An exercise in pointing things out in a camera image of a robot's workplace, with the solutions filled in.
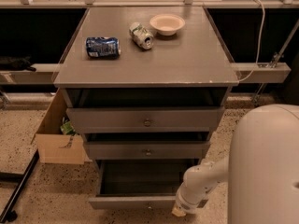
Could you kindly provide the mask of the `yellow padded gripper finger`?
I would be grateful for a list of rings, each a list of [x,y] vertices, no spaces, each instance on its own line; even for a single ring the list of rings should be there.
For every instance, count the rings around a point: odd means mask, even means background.
[[[186,216],[186,213],[183,210],[181,210],[176,204],[173,205],[171,213],[175,217],[185,217]]]

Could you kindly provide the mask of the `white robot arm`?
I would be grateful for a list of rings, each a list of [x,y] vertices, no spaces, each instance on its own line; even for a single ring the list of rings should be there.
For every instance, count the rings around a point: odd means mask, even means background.
[[[299,106],[264,105],[237,124],[227,157],[189,168],[172,213],[193,214],[228,184],[228,224],[299,224]]]

